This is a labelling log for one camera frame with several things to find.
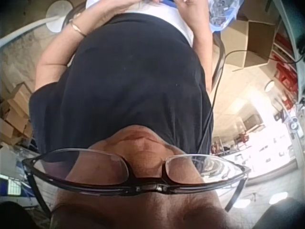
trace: bracelet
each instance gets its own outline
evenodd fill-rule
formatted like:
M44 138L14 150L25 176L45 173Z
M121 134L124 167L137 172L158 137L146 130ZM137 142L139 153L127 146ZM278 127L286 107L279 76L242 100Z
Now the bracelet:
M80 28L78 28L77 25L75 25L72 21L70 21L70 24L72 26L72 28L74 28L75 31L77 31L81 36L86 37L87 35L82 33L82 31L80 30Z

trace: black eyeglass frame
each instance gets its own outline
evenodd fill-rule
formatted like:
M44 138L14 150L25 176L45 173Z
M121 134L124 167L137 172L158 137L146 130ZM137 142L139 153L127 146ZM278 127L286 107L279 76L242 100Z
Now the black eyeglass frame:
M38 177L39 179L62 189L65 189L67 191L72 191L72 192L78 192L86 195L94 195L94 196L136 196L142 193L146 192L158 192L162 193L165 195L175 195L175 194L192 194L192 193L200 193L200 192L205 192L205 191L211 191L215 190L218 188L222 188L228 185L232 185L236 182L239 181L239 184L224 208L225 211L229 211L235 201L238 199L240 196L245 183L248 179L248 175L251 171L250 168L246 166L242 166L239 164L236 164L232 161L226 160L224 158L221 158L221 160L225 162L229 162L238 168L241 169L242 173L238 174L228 180L225 181L217 181L217 182L212 182L212 183L203 183L203 184L181 184L172 181L167 173L166 173L166 161L167 159L163 162L162 164L162 176L155 178L155 177L145 177L145 178L137 178L134 175L134 172L129 165L129 163L121 156L117 155L119 158L121 158L124 163L126 164L129 176L128 179L119 184L119 185L86 185L86 184L79 184L75 182L70 182L66 180L62 180L56 177L52 177L46 173L43 173L36 169L34 167L34 164L38 161L43 159L49 154L52 153L58 153L58 152L67 152L67 151L90 151L90 152L95 152L95 153L104 153L107 154L103 151L98 151L98 150L91 150L91 149L80 149L80 148L69 148L69 149L60 149L60 150L55 150L43 155L39 155L34 158L27 158L22 161L23 168L26 174L26 177L28 179L29 185L31 186L34 195L40 204L42 210L46 213L47 217L51 218L51 211L49 207L47 206L46 202L44 201L39 188L37 186L36 180L34 176ZM211 155L203 155L203 154L186 154L186 156L207 156L207 157L215 157Z

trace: woman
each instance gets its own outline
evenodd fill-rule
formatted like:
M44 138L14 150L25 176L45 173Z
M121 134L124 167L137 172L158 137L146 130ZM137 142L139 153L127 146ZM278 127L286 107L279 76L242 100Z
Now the woman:
M211 109L212 33L207 0L175 0L178 10L154 0L147 5L149 12L137 10L134 4L139 2L97 2L74 19L41 56L36 92L30 100L39 151L84 149L47 156L42 164L50 176L74 184L113 185L132 173L132 182L140 182L139 178L160 177L163 162L172 156L209 153L212 122L198 152ZM168 14L158 14L158 9ZM98 23L102 26L95 29ZM202 182L192 164L177 165L178 169L166 171L171 179ZM156 193L164 190L164 186L139 186L137 191L145 193L134 197L60 190L52 227L229 227L214 191Z

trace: ceiling light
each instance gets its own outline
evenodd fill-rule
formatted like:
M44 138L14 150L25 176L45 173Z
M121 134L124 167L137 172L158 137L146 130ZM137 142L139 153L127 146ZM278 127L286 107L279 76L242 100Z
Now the ceiling light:
M266 86L265 86L265 92L271 91L271 89L275 86L275 82L273 80L270 80Z
M233 205L234 208L245 208L251 203L250 199L239 199Z
M271 196L269 204L276 204L277 202L281 201L282 199L286 199L288 196L287 192L280 192Z

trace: eyeglasses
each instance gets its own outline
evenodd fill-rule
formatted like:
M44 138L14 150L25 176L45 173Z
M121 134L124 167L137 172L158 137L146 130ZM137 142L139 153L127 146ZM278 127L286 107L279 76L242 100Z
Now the eyeglasses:
M226 205L229 211L251 171L216 156L185 154L168 157L154 177L136 177L121 156L91 149L60 149L23 160L24 170L37 201L47 216L45 203L34 176L53 186L86 195L135 196L146 192L167 195L215 190L239 182Z

